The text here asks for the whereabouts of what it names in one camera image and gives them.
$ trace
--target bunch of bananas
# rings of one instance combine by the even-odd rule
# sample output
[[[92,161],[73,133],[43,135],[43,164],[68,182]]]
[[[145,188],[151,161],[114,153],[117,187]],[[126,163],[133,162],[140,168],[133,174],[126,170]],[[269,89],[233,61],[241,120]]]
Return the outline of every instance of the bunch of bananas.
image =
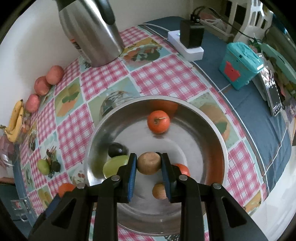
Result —
[[[10,142],[15,143],[20,134],[22,128],[22,117],[24,114],[24,102],[19,100],[13,108],[10,122],[8,127],[0,126],[0,129],[4,129],[5,134]]]

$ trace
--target pink checkered tablecloth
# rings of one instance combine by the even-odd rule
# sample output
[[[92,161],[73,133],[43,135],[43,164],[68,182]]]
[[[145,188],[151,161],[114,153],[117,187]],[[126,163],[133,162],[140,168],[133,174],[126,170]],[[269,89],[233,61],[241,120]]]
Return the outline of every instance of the pink checkered tablecloth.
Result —
[[[224,186],[251,213],[257,202],[254,200],[258,200],[259,206],[266,198],[266,184],[257,172],[247,135],[231,107],[207,79],[197,74],[194,65],[184,60],[161,36],[149,34],[140,27],[129,28],[121,32],[121,36],[126,49],[119,58],[98,68],[87,66],[82,57],[74,60],[65,68],[62,81],[44,97],[39,112],[32,116],[35,127],[32,126],[20,146],[20,162],[26,192],[37,215],[44,211],[62,183],[84,181],[86,146],[99,122],[103,100],[114,91],[127,91],[135,96],[167,95],[198,108],[203,104],[219,108],[229,125],[228,133],[222,133],[229,158],[228,180]],[[44,176],[37,162],[53,152],[61,171],[53,177]],[[122,228],[118,229],[118,236],[124,241],[157,241]],[[209,240],[207,226],[205,238]]]

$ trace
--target white wall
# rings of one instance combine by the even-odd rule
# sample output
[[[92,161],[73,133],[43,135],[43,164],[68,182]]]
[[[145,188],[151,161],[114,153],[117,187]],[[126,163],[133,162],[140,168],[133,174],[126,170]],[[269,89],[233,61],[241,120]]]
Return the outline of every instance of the white wall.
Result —
[[[211,7],[215,9],[217,12],[220,12],[222,0],[190,0],[190,8],[192,10],[199,6]]]
[[[0,45],[0,124],[8,125],[14,104],[27,100],[36,78],[52,65],[66,67],[76,57],[59,23],[56,3],[37,0]]]
[[[190,0],[110,0],[124,30],[145,21],[189,15]],[[19,99],[27,100],[35,79],[55,64],[66,67],[78,52],[59,23],[55,1],[37,0],[14,23],[0,45],[0,124],[8,125]]]
[[[119,31],[150,20],[180,16],[188,18],[190,0],[109,0]]]

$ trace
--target tangerine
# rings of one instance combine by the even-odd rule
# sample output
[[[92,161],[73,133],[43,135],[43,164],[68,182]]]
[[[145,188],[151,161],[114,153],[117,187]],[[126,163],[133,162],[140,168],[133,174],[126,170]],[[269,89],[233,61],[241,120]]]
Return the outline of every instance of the tangerine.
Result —
[[[162,110],[153,111],[147,118],[147,125],[155,134],[164,133],[170,126],[170,117]]]
[[[66,192],[72,192],[74,188],[75,186],[72,183],[63,183],[61,186],[59,186],[59,197],[62,198]]]
[[[190,177],[190,172],[189,172],[188,167],[186,167],[185,165],[180,164],[180,163],[177,163],[177,164],[174,164],[174,165],[179,167],[179,169],[180,169],[180,171],[181,171],[181,173],[183,175],[186,175],[186,176]]]

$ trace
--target red label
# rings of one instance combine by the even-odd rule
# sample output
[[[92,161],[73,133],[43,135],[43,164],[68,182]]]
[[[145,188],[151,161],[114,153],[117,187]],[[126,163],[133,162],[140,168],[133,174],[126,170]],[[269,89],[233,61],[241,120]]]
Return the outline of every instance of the red label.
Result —
[[[228,78],[234,82],[237,80],[237,78],[240,77],[240,73],[238,70],[235,70],[231,63],[226,61],[226,65],[225,65],[225,69],[224,69],[224,73],[228,76]]]

